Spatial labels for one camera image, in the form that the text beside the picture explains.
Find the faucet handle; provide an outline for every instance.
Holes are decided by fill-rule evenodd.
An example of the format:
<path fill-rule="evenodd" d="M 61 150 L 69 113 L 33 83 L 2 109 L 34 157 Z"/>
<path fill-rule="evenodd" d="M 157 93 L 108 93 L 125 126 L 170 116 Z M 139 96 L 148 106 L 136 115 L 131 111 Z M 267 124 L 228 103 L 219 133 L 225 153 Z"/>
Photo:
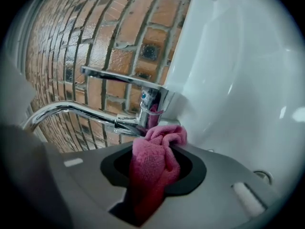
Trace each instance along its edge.
<path fill-rule="evenodd" d="M 149 115 L 161 115 L 164 113 L 174 95 L 173 92 L 168 91 L 161 85 L 126 75 L 100 71 L 85 65 L 81 67 L 81 73 L 98 79 L 131 83 L 142 87 L 140 107 L 142 111 Z"/>

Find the white sink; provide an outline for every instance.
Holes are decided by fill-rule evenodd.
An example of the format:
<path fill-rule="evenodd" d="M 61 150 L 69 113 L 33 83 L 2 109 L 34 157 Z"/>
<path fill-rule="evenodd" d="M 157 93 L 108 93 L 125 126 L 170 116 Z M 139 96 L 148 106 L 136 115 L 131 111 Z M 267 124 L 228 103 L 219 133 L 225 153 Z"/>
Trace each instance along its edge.
<path fill-rule="evenodd" d="M 192 0 L 165 87 L 189 143 L 273 176 L 305 162 L 305 45 L 279 0 Z"/>

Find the sink drain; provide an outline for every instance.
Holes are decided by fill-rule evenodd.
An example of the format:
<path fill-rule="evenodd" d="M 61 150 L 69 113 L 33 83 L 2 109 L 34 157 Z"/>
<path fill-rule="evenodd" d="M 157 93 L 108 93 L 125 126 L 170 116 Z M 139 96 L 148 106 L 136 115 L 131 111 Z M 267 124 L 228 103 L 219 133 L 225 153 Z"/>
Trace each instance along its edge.
<path fill-rule="evenodd" d="M 258 175 L 261 179 L 263 179 L 263 181 L 269 185 L 272 185 L 272 175 L 270 174 L 270 172 L 266 172 L 266 171 L 262 171 L 262 170 L 257 170 L 254 171 L 254 173 L 256 175 Z"/>

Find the pink towel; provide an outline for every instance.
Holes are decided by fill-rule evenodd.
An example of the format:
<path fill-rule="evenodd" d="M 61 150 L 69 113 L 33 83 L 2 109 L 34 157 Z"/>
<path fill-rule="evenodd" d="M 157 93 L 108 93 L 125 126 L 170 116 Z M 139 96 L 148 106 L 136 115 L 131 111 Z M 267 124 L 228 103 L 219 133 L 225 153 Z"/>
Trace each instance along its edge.
<path fill-rule="evenodd" d="M 164 188 L 179 178 L 180 166 L 169 148 L 170 143 L 185 145 L 186 130 L 179 125 L 156 126 L 144 139 L 133 141 L 129 179 L 139 225 L 162 204 Z"/>

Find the faucet body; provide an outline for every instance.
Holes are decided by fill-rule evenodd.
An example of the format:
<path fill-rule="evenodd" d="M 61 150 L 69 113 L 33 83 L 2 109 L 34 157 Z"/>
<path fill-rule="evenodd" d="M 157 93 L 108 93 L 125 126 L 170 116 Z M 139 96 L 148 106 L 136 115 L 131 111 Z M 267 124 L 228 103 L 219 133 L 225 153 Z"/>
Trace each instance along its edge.
<path fill-rule="evenodd" d="M 36 111 L 23 125 L 23 129 L 33 132 L 47 117 L 60 112 L 73 112 L 84 118 L 89 118 L 107 125 L 118 134 L 145 136 L 148 129 L 157 126 L 161 115 L 166 111 L 174 93 L 160 85 L 137 78 L 123 76 L 106 71 L 99 71 L 87 66 L 81 67 L 81 72 L 89 77 L 119 82 L 132 83 L 142 88 L 140 110 L 136 116 L 108 114 L 92 109 L 74 101 L 58 101 L 44 106 Z"/>

